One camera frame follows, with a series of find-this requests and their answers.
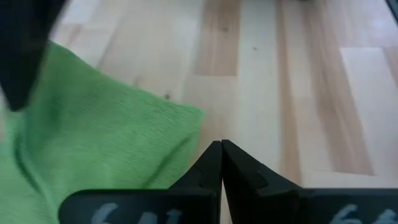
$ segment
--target black object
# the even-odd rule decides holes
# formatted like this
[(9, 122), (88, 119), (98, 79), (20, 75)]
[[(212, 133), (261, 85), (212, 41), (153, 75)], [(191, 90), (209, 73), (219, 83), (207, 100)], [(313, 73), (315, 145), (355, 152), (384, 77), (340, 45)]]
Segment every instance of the black object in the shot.
[(85, 190), (60, 207), (61, 224), (220, 223), (221, 178), (234, 224), (398, 223), (398, 190), (303, 189), (229, 140), (214, 141), (167, 190)]
[(51, 27), (64, 2), (0, 1), (0, 85), (13, 111), (27, 104)]
[(396, 22), (398, 22), (398, 0), (387, 0), (387, 3), (391, 9), (392, 15), (394, 15)]

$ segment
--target wooden floor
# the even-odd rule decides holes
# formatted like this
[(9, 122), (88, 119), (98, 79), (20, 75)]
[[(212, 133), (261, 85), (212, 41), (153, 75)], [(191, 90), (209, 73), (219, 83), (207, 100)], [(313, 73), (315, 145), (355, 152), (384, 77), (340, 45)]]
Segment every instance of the wooden floor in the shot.
[(398, 187), (398, 26), (384, 0), (73, 0), (52, 38), (204, 109), (198, 155), (231, 139), (305, 187)]

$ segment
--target green microfiber cloth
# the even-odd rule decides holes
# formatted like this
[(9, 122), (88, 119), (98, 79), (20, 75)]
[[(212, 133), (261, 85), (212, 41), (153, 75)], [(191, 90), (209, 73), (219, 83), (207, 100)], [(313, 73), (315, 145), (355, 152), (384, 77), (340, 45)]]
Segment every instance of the green microfiber cloth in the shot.
[(83, 189), (164, 189), (185, 171), (203, 113), (114, 81), (49, 43), (29, 105), (4, 112), (0, 223), (58, 223)]

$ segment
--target light wood plank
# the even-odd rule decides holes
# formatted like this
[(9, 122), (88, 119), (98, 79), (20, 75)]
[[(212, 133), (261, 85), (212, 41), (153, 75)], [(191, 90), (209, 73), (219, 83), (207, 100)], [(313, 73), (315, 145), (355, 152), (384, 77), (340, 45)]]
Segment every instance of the light wood plank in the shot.
[(198, 106), (206, 113), (196, 158), (212, 141), (234, 137), (236, 81), (236, 77), (199, 75), (190, 75), (185, 80), (182, 101)]
[(302, 2), (282, 1), (286, 36), (287, 61), (292, 106), (297, 128), (297, 150), (302, 169), (332, 171), (329, 148), (320, 121), (317, 92), (313, 82), (310, 47), (307, 44), (306, 24), (303, 18)]
[(303, 172), (302, 187), (309, 188), (398, 188), (398, 179), (339, 172)]
[(241, 0), (206, 0), (196, 73), (236, 75)]
[(71, 0), (65, 7), (65, 12), (60, 20), (61, 24), (85, 24), (97, 10), (102, 0)]
[(100, 68), (113, 77), (171, 100), (191, 73), (203, 3), (130, 1)]
[(385, 1), (320, 0), (342, 47), (398, 45), (398, 27)]
[(51, 40), (68, 48), (81, 31), (81, 24), (59, 24), (54, 30)]
[(280, 172), (280, 104), (275, 1), (242, 2), (235, 135), (232, 140)]
[(91, 66), (97, 67), (124, 15), (128, 0), (100, 0), (69, 49)]
[(383, 51), (345, 48), (341, 54), (375, 173), (396, 178), (398, 89)]

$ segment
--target green towel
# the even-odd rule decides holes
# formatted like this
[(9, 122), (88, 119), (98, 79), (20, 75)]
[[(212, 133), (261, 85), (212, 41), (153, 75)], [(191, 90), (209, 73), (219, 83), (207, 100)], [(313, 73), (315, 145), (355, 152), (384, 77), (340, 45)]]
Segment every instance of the green towel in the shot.
[(129, 87), (49, 43), (29, 106), (5, 112), (0, 223), (58, 223), (83, 189), (163, 189), (185, 171), (203, 114)]

